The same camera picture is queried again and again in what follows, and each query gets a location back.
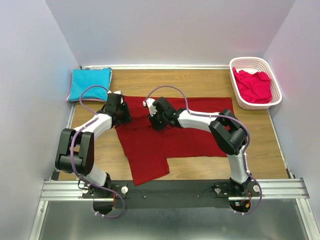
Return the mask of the dark red t-shirt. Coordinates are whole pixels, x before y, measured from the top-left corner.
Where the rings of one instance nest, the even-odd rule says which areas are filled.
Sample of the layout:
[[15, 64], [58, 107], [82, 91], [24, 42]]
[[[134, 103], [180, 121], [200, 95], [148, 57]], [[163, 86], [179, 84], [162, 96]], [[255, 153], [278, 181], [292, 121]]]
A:
[[144, 97], [126, 96], [131, 121], [116, 128], [134, 185], [169, 174], [168, 158], [225, 157], [210, 132], [193, 128], [152, 128]]

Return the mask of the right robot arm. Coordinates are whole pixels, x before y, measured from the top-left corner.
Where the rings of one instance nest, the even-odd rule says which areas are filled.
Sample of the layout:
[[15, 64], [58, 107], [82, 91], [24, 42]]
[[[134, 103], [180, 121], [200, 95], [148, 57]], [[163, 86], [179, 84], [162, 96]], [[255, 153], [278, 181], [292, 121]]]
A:
[[185, 108], [175, 109], [164, 97], [158, 99], [148, 97], [142, 105], [148, 109], [147, 118], [156, 131], [171, 126], [211, 133], [229, 162], [231, 177], [225, 187], [226, 193], [241, 196], [247, 192], [251, 181], [246, 155], [250, 134], [230, 110], [214, 113], [192, 111], [187, 100]]

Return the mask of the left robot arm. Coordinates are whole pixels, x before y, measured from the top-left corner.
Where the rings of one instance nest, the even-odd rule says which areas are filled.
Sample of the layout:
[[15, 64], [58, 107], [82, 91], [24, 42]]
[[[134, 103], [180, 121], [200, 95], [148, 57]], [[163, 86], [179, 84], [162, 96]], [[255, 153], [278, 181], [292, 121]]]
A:
[[120, 91], [110, 92], [106, 103], [94, 117], [74, 129], [65, 128], [59, 138], [55, 167], [73, 174], [72, 160], [81, 180], [94, 184], [86, 188], [100, 198], [112, 193], [111, 177], [94, 164], [95, 140], [105, 131], [130, 122], [131, 115], [124, 95]]

